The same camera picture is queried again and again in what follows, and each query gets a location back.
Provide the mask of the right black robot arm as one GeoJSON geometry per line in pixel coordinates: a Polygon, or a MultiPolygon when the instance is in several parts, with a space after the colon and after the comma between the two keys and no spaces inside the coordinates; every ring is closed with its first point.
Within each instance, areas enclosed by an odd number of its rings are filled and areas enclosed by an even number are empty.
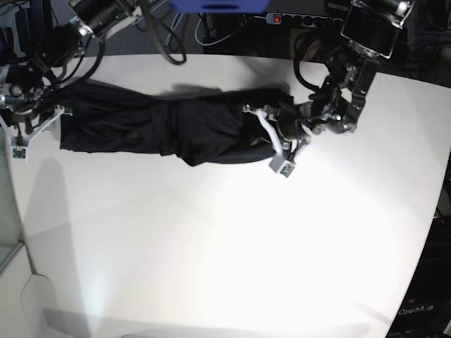
{"type": "Polygon", "coordinates": [[[65,113],[58,103],[70,75],[69,63],[83,58],[98,39],[103,58],[106,37],[130,24],[140,12],[138,1],[69,1],[73,17],[64,25],[54,19],[50,1],[12,1],[22,57],[14,49],[10,28],[1,31],[1,129],[10,156],[27,160],[32,140],[65,113]]]}

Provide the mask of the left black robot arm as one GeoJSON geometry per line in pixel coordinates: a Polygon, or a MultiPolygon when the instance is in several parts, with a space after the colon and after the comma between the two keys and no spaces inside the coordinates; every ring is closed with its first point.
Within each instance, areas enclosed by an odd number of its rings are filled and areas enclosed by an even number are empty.
{"type": "Polygon", "coordinates": [[[300,72],[312,40],[296,48],[294,73],[312,92],[307,102],[293,106],[281,103],[277,108],[243,106],[243,112],[255,115],[268,134],[274,150],[269,163],[273,172],[289,177],[295,159],[310,144],[313,134],[356,130],[381,61],[392,56],[413,7],[413,1],[351,1],[340,31],[344,42],[325,53],[329,74],[320,87],[307,82],[300,72]]]}

